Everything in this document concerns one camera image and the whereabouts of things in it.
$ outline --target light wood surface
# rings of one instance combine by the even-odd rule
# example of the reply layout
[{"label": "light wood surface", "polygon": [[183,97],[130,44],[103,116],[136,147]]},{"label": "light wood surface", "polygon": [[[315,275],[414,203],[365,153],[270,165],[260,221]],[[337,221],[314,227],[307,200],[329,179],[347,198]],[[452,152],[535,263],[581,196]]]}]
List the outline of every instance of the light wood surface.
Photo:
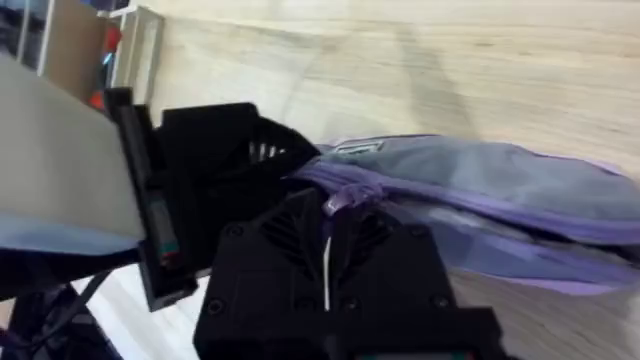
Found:
[{"label": "light wood surface", "polygon": [[[144,0],[167,19],[152,101],[251,101],[311,140],[439,133],[640,180],[640,2]],[[524,359],[640,358],[640,288],[571,297],[453,272]],[[127,359],[192,359],[202,300],[149,315],[133,267],[91,307]]]}]

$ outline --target vent slot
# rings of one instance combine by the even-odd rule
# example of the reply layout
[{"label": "vent slot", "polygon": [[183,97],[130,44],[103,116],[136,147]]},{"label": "vent slot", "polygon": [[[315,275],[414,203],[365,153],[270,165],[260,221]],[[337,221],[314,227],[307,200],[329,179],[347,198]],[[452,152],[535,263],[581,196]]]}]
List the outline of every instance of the vent slot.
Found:
[{"label": "vent slot", "polygon": [[278,213],[263,223],[261,232],[307,279],[314,280],[301,248],[303,237],[298,227],[298,219],[293,214],[288,211]]}]

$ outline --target black cable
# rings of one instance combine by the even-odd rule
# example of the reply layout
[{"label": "black cable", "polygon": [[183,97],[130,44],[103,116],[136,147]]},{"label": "black cable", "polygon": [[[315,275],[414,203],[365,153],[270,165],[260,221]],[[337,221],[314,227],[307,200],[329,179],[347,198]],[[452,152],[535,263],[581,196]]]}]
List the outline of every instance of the black cable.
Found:
[{"label": "black cable", "polygon": [[98,290],[100,285],[102,285],[102,283],[110,273],[111,271],[106,271],[94,276],[93,279],[89,281],[87,287],[82,291],[82,294],[80,294],[76,298],[73,304],[71,304],[67,311],[60,317],[60,320],[55,325],[53,325],[48,332],[40,336],[40,338],[38,338],[37,340],[26,342],[10,331],[0,329],[0,347],[11,351],[27,350],[36,346],[40,347],[41,345],[43,345],[53,335],[60,331],[60,329],[71,322],[71,320],[78,314],[82,307],[85,306],[87,302],[89,302],[89,299],[91,299],[91,297],[96,293],[96,290]]}]

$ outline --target lavender fabric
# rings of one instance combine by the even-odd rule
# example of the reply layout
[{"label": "lavender fabric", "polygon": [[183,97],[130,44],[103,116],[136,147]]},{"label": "lavender fabric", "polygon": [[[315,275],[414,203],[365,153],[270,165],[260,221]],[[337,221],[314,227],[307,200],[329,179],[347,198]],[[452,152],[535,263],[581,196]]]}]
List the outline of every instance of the lavender fabric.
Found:
[{"label": "lavender fabric", "polygon": [[[323,150],[296,176],[333,194],[328,214],[369,202],[427,223],[449,266],[571,294],[640,278],[628,261],[579,245],[640,243],[640,191],[610,168],[442,136],[364,139]],[[514,225],[578,245],[558,246]]]}]

